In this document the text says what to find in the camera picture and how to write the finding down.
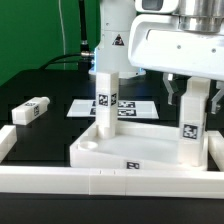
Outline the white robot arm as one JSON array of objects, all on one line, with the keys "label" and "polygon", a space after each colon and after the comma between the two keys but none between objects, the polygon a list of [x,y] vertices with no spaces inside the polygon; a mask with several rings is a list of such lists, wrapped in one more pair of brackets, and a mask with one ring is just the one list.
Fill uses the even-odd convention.
[{"label": "white robot arm", "polygon": [[146,69],[213,79],[224,97],[224,0],[100,0],[100,43],[92,75],[114,70],[123,79]]}]

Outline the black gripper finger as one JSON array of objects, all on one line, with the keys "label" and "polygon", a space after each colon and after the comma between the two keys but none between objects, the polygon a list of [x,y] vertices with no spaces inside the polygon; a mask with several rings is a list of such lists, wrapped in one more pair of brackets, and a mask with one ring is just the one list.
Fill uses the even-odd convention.
[{"label": "black gripper finger", "polygon": [[222,100],[224,99],[224,81],[211,81],[209,112],[217,114],[222,108]]}]

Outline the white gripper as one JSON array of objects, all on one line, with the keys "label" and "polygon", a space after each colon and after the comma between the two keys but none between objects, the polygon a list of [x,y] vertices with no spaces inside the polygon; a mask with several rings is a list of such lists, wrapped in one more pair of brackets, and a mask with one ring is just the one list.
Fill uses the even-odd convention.
[{"label": "white gripper", "polygon": [[177,16],[142,14],[131,26],[128,58],[135,67],[168,72],[168,104],[179,104],[181,75],[224,81],[224,24],[214,34],[182,31]]}]

